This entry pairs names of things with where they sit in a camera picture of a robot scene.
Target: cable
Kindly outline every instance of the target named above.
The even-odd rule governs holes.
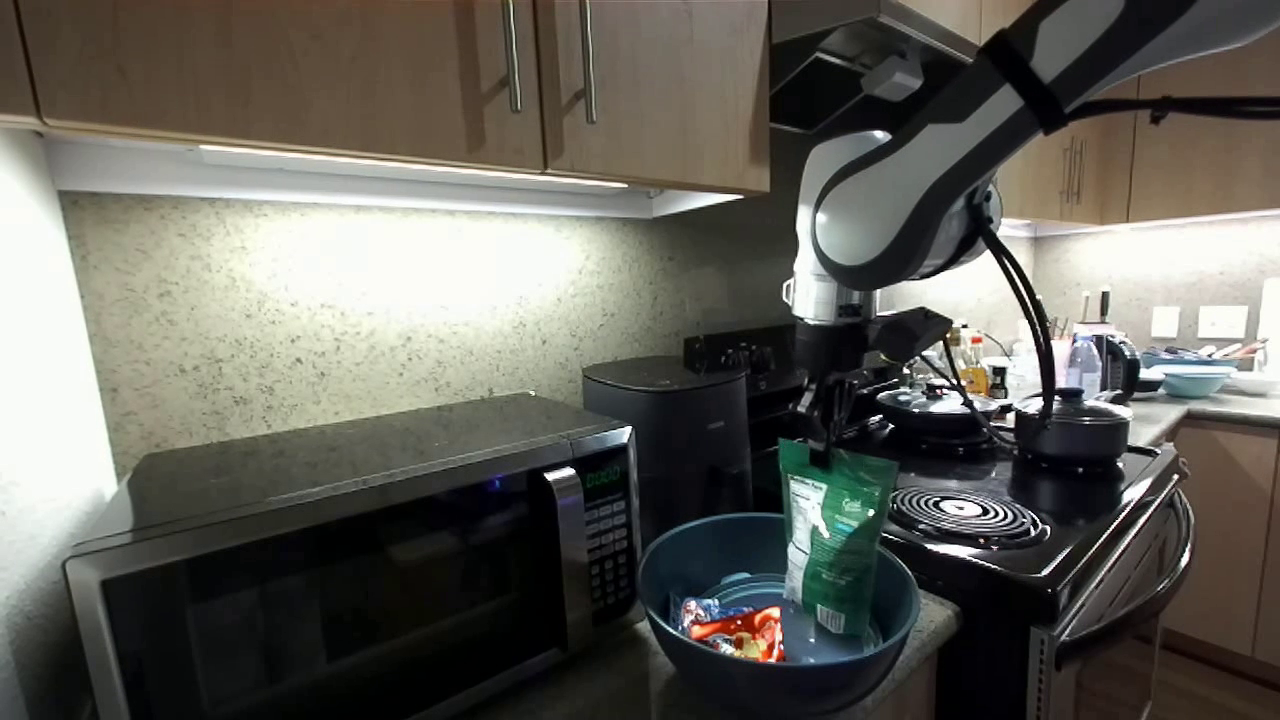
[[[949,381],[951,389],[959,384],[957,373],[943,373],[931,356],[917,356],[931,378]]]
[[[1217,122],[1280,122],[1280,95],[1145,95],[1145,100],[1088,100],[1069,111],[1069,123],[1088,116],[1153,111],[1163,116],[1217,116]]]
[[[1042,303],[1024,266],[997,238],[991,215],[983,215],[977,233],[989,245],[997,269],[1006,274],[1006,282],[1014,288],[1014,302],[1019,303],[1019,314],[1031,327],[1031,343],[1035,343],[1035,361],[1042,361],[1042,415],[1048,415],[1052,400],[1055,400],[1055,378],[1052,378],[1052,327],[1048,327],[1043,303]]]

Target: microwave control panel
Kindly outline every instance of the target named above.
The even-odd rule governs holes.
[[[613,623],[636,606],[636,514],[629,452],[605,452],[576,468],[586,481],[587,597],[591,621]]]

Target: granite backsplash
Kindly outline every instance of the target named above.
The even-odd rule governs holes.
[[[1035,285],[1060,319],[1082,319],[1083,295],[1095,314],[1095,295],[1109,288],[1112,325],[1140,349],[1248,343],[1273,338],[1277,356],[1277,327],[1266,327],[1266,316],[1280,319],[1277,308],[1266,308],[1266,285],[1280,276],[1277,238],[1277,212],[1043,238],[1035,239]],[[1171,314],[1168,333],[1153,333],[1158,308]],[[1205,338],[1199,308],[1246,308],[1246,338]]]
[[[766,204],[686,221],[64,197],[118,468],[767,319]]]

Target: cabinet handle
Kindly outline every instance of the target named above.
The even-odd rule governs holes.
[[[503,32],[509,32],[509,103],[524,111],[524,69],[519,69],[519,15],[518,0],[503,0]]]
[[[595,10],[591,0],[576,0],[581,10],[581,51],[586,51],[586,111],[587,111],[587,123],[601,122],[601,107],[595,107]]]

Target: wall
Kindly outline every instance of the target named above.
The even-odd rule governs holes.
[[[511,221],[64,197],[120,471],[153,447],[489,393],[767,316],[767,208]]]
[[[1082,319],[1083,292],[1112,292],[1112,319],[1153,343],[1153,308],[1175,303],[1180,333],[1162,343],[1227,343],[1195,338],[1199,303],[1248,303],[1257,338],[1266,282],[1280,276],[1280,215],[1205,215],[1035,239],[1035,285],[1055,316]]]
[[[31,136],[0,134],[0,715],[80,715],[60,561],[118,483],[64,215]]]

